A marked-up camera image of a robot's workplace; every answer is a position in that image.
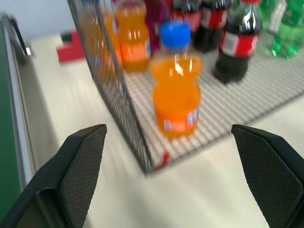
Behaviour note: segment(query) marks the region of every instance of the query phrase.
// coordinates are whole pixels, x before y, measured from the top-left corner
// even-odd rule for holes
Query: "metal wire rack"
[[[105,45],[100,49],[102,70],[96,68],[86,47],[81,21],[81,0],[68,0],[77,31],[85,47],[92,77],[109,111],[147,173],[156,170],[166,153],[175,162],[213,145],[230,134],[232,124],[249,124],[304,93],[304,53],[290,60],[257,54],[240,83],[223,85],[212,76],[217,52],[202,56],[204,69],[199,78],[202,93],[199,124],[190,137],[168,140],[158,129],[152,92],[154,80],[147,72],[124,76],[106,32],[100,10],[95,10]]]

